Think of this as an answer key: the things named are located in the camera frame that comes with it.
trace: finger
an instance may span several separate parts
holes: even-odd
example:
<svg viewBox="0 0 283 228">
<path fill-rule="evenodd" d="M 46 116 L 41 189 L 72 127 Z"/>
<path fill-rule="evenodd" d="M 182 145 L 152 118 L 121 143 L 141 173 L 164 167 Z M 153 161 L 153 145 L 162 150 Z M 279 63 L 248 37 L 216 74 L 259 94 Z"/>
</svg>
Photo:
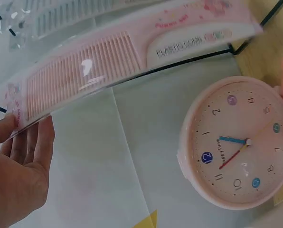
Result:
<svg viewBox="0 0 283 228">
<path fill-rule="evenodd" d="M 16 128 L 16 119 L 13 114 L 7 114 L 0 120 L 0 143 L 6 141 Z"/>
<path fill-rule="evenodd" d="M 12 114 L 0 120 L 0 143 L 6 141 L 14 129 L 15 117 Z"/>
<path fill-rule="evenodd" d="M 10 157 L 10 153 L 12 151 L 13 139 L 9 139 L 4 142 L 1 146 L 0 152 L 8 157 Z"/>
<path fill-rule="evenodd" d="M 10 158 L 19 164 L 23 164 L 27 155 L 27 131 L 16 135 L 13 139 L 12 151 Z"/>
<path fill-rule="evenodd" d="M 23 164 L 28 164 L 30 162 L 33 162 L 37 137 L 38 137 L 38 124 L 35 124 L 28 129 L 28 151 L 27 151 L 26 159 L 24 160 Z"/>
<path fill-rule="evenodd" d="M 34 164 L 40 164 L 42 171 L 48 177 L 53 156 L 53 142 L 55 138 L 52 117 L 39 122 L 38 138 L 34 152 Z"/>
</svg>

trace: blue clock hand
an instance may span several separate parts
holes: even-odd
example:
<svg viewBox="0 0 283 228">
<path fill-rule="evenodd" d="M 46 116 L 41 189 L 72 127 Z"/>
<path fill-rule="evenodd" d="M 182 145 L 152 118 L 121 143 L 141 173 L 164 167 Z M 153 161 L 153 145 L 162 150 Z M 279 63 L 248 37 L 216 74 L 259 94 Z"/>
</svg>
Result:
<svg viewBox="0 0 283 228">
<path fill-rule="evenodd" d="M 223 136 L 221 136 L 219 139 L 222 140 L 222 141 L 228 141 L 228 142 L 233 142 L 233 143 L 239 143 L 239 144 L 242 144 L 242 145 L 245 145 L 245 144 L 246 144 L 246 139 L 242 140 L 242 139 L 235 139 L 235 138 L 223 137 Z"/>
</svg>

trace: clear plastic packaging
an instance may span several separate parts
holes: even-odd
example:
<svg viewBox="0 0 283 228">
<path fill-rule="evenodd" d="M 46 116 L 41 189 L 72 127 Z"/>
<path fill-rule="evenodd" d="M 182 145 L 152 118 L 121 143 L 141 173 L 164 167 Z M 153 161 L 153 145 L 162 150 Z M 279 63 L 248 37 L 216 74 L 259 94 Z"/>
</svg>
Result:
<svg viewBox="0 0 283 228">
<path fill-rule="evenodd" d="M 133 6 L 168 0 L 4 0 L 0 2 L 0 34 L 12 29 L 10 49 L 25 47 L 86 19 Z"/>
<path fill-rule="evenodd" d="M 0 34 L 13 29 L 13 27 L 23 27 L 27 18 L 32 15 L 32 10 L 28 8 L 26 1 L 3 0 L 0 2 Z"/>
<path fill-rule="evenodd" d="M 75 38 L 0 87 L 14 134 L 137 74 L 262 31 L 240 0 L 172 1 Z"/>
<path fill-rule="evenodd" d="M 34 40 L 41 39 L 88 18 L 159 1 L 163 0 L 60 0 L 54 3 L 47 2 L 41 10 L 37 10 L 33 17 L 32 37 Z"/>
</svg>

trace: hand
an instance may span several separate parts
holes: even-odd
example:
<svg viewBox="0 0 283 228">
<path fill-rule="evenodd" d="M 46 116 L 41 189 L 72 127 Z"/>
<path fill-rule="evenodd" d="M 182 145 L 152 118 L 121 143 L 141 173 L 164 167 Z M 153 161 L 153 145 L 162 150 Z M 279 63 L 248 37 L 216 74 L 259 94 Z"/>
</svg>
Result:
<svg viewBox="0 0 283 228">
<path fill-rule="evenodd" d="M 222 164 L 222 165 L 219 167 L 219 169 L 221 170 L 222 168 L 224 168 L 224 167 L 225 167 L 226 165 L 228 165 L 228 163 L 231 162 L 240 152 L 242 152 L 243 150 L 245 150 L 248 146 L 251 146 L 251 145 L 252 145 L 252 142 L 255 141 L 255 139 L 256 139 L 257 137 L 259 137 L 259 136 L 262 134 L 262 132 L 272 123 L 273 120 L 274 120 L 274 118 L 273 118 L 271 121 L 269 121 L 269 123 L 267 123 L 264 128 L 261 128 L 261 129 L 256 133 L 256 135 L 252 138 L 252 140 L 251 140 L 251 139 L 246 139 L 245 145 L 244 145 L 240 150 L 238 150 L 237 152 L 235 152 L 235 154 L 232 155 L 224 164 Z"/>
<path fill-rule="evenodd" d="M 0 120 L 0 143 L 14 129 L 13 115 Z M 54 137 L 50 116 L 0 148 L 0 228 L 20 221 L 45 204 Z"/>
<path fill-rule="evenodd" d="M 224 136 L 221 136 L 219 139 L 222 140 L 222 141 L 239 143 L 239 144 L 242 144 L 242 145 L 246 144 L 246 139 L 244 139 L 244 140 L 243 139 L 235 139 L 235 138 L 224 137 Z"/>
</svg>

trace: tabletop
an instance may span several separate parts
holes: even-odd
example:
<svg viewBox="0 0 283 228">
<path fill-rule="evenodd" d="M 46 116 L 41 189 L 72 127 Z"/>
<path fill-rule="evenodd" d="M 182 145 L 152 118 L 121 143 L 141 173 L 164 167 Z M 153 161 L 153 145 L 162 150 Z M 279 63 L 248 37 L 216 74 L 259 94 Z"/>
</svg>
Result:
<svg viewBox="0 0 283 228">
<path fill-rule="evenodd" d="M 9 52 L 9 37 L 1 35 L 0 84 L 61 36 Z M 152 212 L 156 219 L 142 227 L 246 227 L 272 208 L 272 200 L 246 211 L 220 209 L 198 195 L 176 157 L 193 100 L 213 82 L 240 74 L 230 55 L 214 57 L 117 85 L 54 113 L 47 203 L 13 227 L 130 228 Z"/>
</svg>

